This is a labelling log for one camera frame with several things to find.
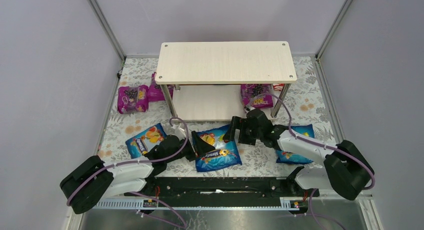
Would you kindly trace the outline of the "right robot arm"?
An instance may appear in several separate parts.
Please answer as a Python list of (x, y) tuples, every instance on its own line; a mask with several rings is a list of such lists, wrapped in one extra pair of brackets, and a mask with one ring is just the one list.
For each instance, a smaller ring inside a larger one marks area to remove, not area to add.
[(351, 141), (335, 145), (319, 142), (295, 132), (291, 126), (274, 125), (259, 109), (245, 118), (234, 116), (223, 139), (233, 141), (236, 130), (241, 144), (254, 146), (259, 140), (266, 147), (299, 154), (321, 165), (321, 169), (301, 169), (295, 174), (294, 180), (302, 189), (330, 189), (353, 201), (375, 183), (374, 170)]

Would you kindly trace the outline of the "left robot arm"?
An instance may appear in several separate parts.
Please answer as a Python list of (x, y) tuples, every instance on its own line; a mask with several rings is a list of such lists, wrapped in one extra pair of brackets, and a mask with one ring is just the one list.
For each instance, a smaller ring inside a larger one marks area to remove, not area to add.
[(168, 135), (139, 158), (104, 162), (91, 156), (68, 174), (59, 184), (67, 205), (76, 214), (92, 209), (102, 199), (141, 191), (152, 178), (163, 172), (169, 162), (186, 158), (193, 161), (214, 150), (214, 145), (195, 135), (188, 138)]

